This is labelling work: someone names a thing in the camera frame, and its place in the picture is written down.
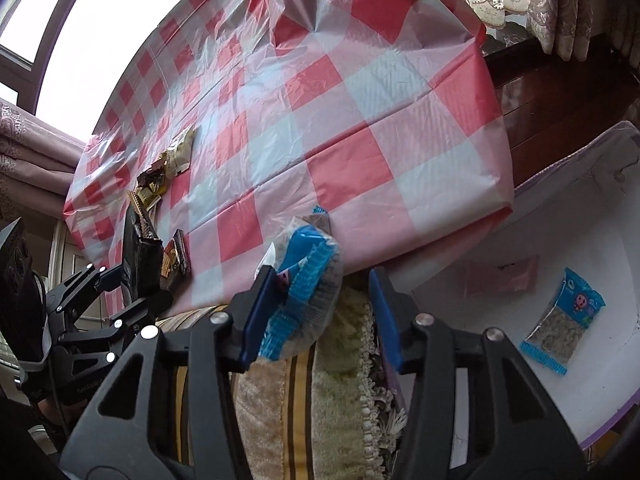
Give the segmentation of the red white checkered tablecloth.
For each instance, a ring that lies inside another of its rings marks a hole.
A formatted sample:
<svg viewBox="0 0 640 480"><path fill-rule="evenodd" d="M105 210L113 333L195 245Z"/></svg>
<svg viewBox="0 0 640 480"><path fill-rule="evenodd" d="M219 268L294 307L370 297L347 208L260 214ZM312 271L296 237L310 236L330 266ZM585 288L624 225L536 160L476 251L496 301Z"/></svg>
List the red white checkered tablecloth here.
<svg viewBox="0 0 640 480"><path fill-rule="evenodd" d="M176 311L246 289L280 231L325 209L347 272L413 289L511 212L508 136L464 0L181 0L122 74L70 185L86 257L122 256L128 192L195 132L157 231L186 234Z"/></svg>

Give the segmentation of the pink snack packet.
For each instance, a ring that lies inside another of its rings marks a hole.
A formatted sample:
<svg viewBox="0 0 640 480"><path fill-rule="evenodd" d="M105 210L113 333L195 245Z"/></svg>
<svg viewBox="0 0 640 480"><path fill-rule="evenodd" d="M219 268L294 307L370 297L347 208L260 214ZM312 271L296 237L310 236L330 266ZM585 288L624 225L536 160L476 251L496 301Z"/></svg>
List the pink snack packet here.
<svg viewBox="0 0 640 480"><path fill-rule="evenodd" d="M463 268L463 296L531 292L537 284L538 266L538 256L500 266L469 261Z"/></svg>

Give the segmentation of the white purple storage box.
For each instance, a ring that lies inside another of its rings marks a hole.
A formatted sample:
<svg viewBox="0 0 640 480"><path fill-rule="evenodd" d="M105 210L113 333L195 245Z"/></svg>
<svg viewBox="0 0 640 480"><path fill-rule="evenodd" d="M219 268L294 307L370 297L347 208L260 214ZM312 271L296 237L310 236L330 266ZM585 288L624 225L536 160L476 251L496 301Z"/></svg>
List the white purple storage box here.
<svg viewBox="0 0 640 480"><path fill-rule="evenodd" d="M463 295L469 262L538 260L530 292ZM454 328L501 328L519 344L570 269L604 299L560 376L530 367L582 448L639 401L639 130L623 120L515 190L514 211L480 244L442 268L404 257L387 268L394 287Z"/></svg>

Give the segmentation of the dark brown crumpled wrapper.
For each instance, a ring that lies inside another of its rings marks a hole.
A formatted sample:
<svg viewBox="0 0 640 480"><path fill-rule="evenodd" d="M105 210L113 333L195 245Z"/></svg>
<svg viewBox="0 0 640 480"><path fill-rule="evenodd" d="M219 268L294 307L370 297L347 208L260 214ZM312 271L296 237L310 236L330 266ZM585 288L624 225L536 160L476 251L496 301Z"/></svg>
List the dark brown crumpled wrapper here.
<svg viewBox="0 0 640 480"><path fill-rule="evenodd" d="M161 154L148 169L138 175L137 187L147 188L152 193L163 194L166 191L166 179L166 155Z"/></svg>

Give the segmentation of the pink curtain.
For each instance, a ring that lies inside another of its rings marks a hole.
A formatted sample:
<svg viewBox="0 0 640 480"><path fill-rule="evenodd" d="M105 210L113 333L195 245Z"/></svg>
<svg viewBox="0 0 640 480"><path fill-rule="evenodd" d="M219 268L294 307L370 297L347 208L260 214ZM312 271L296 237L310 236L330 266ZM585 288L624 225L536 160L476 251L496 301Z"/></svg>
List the pink curtain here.
<svg viewBox="0 0 640 480"><path fill-rule="evenodd" d="M1 218L25 210L62 219L84 144L26 110L1 102Z"/></svg>

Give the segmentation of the yellow snack packet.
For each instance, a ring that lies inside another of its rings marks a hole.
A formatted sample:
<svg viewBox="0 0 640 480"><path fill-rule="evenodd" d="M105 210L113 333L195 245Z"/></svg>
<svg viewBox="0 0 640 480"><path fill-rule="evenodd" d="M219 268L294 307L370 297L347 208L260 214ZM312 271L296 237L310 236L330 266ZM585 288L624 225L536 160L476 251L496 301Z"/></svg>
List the yellow snack packet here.
<svg viewBox="0 0 640 480"><path fill-rule="evenodd" d="M167 185L165 180L152 181L143 186L138 185L134 190L138 196L141 207L146 211L153 209L155 205L162 200L166 191Z"/></svg>

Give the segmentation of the white nut snack packet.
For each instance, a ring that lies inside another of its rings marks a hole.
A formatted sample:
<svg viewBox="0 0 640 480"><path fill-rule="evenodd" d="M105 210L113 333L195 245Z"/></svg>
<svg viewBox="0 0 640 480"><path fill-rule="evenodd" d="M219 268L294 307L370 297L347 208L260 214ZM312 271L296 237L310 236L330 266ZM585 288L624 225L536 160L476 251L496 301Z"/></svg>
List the white nut snack packet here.
<svg viewBox="0 0 640 480"><path fill-rule="evenodd" d="M166 178L172 180L190 168L192 146L197 128L190 126L177 134L165 154Z"/></svg>

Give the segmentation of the black cracker snack pack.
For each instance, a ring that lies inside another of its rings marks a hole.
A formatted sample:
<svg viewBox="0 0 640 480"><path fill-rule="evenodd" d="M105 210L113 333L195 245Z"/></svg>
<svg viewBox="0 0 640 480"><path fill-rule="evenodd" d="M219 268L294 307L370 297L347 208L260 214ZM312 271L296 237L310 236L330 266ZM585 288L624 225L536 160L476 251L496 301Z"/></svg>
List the black cracker snack pack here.
<svg viewBox="0 0 640 480"><path fill-rule="evenodd" d="M167 243L160 267L160 287L174 294L191 278L191 263L182 229L176 229Z"/></svg>

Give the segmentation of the blue clear seed snack bag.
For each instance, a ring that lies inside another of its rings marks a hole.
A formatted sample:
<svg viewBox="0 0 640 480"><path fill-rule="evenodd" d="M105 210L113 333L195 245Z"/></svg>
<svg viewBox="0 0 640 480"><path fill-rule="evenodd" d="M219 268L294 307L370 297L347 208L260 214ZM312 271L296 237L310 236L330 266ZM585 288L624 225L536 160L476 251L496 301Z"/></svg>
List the blue clear seed snack bag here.
<svg viewBox="0 0 640 480"><path fill-rule="evenodd" d="M317 206L293 218L260 263L276 270L286 298L270 316L259 355L269 361L291 359L310 349L326 330L342 288L343 255L329 213Z"/></svg>

